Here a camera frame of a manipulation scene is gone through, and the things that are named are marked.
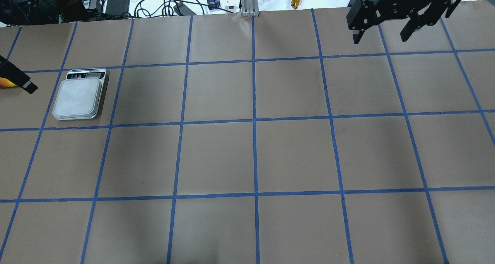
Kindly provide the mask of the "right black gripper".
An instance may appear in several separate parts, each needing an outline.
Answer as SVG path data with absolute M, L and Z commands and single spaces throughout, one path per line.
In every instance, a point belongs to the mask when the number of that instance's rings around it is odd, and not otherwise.
M 346 16 L 348 29 L 353 32 L 352 40 L 358 44 L 364 32 L 377 22 L 393 19 L 410 20 L 402 29 L 402 42 L 407 42 L 413 33 L 423 26 L 435 25 L 451 5 L 452 0 L 350 0 Z

